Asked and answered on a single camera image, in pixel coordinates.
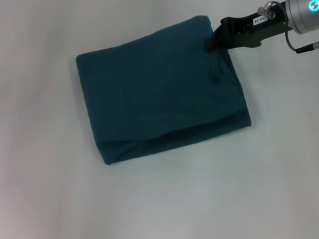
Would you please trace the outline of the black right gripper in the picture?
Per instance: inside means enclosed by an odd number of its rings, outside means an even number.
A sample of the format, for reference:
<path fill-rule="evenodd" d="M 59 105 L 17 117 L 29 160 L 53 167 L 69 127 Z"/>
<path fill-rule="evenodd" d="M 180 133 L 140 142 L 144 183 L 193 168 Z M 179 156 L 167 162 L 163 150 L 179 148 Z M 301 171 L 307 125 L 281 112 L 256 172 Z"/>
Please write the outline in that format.
<path fill-rule="evenodd" d="M 292 30 L 287 25 L 284 8 L 272 6 L 268 14 L 270 17 L 254 13 L 247 17 L 221 19 L 220 26 L 205 40 L 204 50 L 257 48 L 263 40 Z"/>

